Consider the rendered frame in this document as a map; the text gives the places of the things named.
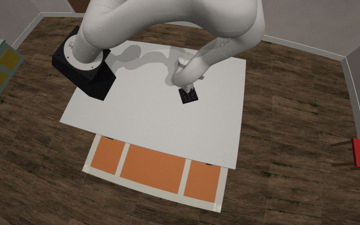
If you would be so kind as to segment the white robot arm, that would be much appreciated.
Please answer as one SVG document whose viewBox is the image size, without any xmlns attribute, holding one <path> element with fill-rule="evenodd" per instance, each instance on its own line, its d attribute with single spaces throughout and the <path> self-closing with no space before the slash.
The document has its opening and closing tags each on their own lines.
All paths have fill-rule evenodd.
<svg viewBox="0 0 360 225">
<path fill-rule="evenodd" d="M 262 0 L 91 0 L 77 35 L 64 45 L 64 55 L 73 67 L 93 70 L 102 62 L 103 49 L 119 46 L 150 26 L 179 21 L 217 38 L 195 56 L 179 55 L 172 77 L 178 87 L 203 80 L 209 67 L 255 47 L 265 33 Z"/>
</svg>

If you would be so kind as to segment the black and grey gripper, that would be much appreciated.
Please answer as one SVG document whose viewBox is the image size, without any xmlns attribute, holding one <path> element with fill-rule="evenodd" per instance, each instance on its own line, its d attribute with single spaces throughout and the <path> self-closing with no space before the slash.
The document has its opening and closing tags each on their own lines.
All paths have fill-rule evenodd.
<svg viewBox="0 0 360 225">
<path fill-rule="evenodd" d="M 184 92 L 185 94 L 188 94 L 188 93 L 192 94 L 192 90 L 193 90 L 193 88 L 194 88 L 194 84 L 192 83 L 192 84 L 189 84 L 189 85 L 187 85 L 187 86 L 183 86 L 183 87 L 181 87 L 181 88 L 183 89 L 183 92 Z"/>
</svg>

